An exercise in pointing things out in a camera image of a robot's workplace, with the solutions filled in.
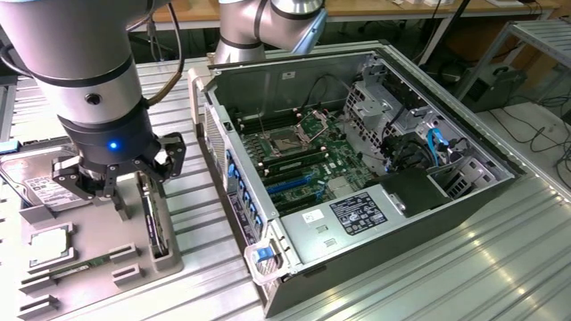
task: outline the metal rack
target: metal rack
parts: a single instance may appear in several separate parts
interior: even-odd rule
[[[511,21],[503,27],[496,39],[491,43],[474,71],[466,77],[456,89],[455,96],[462,100],[468,93],[478,76],[490,64],[508,36],[518,37],[532,45],[546,55],[550,55],[563,66],[571,69],[571,21],[568,19],[544,21]]]

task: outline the blue pcie slot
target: blue pcie slot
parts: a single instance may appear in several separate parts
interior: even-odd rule
[[[301,179],[296,179],[296,180],[289,181],[289,182],[279,183],[277,185],[268,187],[265,190],[268,191],[269,195],[276,194],[281,191],[287,191],[288,189],[292,189],[295,187],[299,187],[299,186],[308,184],[312,176],[313,176],[312,174],[305,175]]]

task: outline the motherboard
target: motherboard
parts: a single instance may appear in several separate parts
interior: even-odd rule
[[[292,126],[243,137],[280,215],[359,191],[374,178],[363,154],[346,140],[338,116],[307,110],[297,118]]]

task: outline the open computer tower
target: open computer tower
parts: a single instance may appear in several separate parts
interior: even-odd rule
[[[267,316],[455,228],[522,173],[390,45],[208,73],[211,172]]]

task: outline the robotic arm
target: robotic arm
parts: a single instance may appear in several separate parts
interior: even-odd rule
[[[1,26],[80,152],[55,160],[52,177],[83,199],[113,198],[119,175],[141,171],[161,183],[181,170],[180,134],[157,138],[152,133],[147,109],[164,94],[141,95],[125,31],[129,22],[167,3],[0,2]],[[155,160],[161,149],[164,163]]]
[[[180,79],[183,63],[145,99],[125,31],[168,2],[0,0],[0,24],[80,152],[55,160],[52,177],[83,199],[113,199],[119,175],[141,171],[163,183],[180,174],[181,135],[157,138],[147,109]],[[219,63],[261,59],[261,41],[308,53],[327,17],[323,0],[220,0],[220,14]],[[163,163],[155,160],[160,150],[168,155]]]
[[[264,59],[263,43],[308,54],[325,19],[324,0],[220,0],[216,63]]]

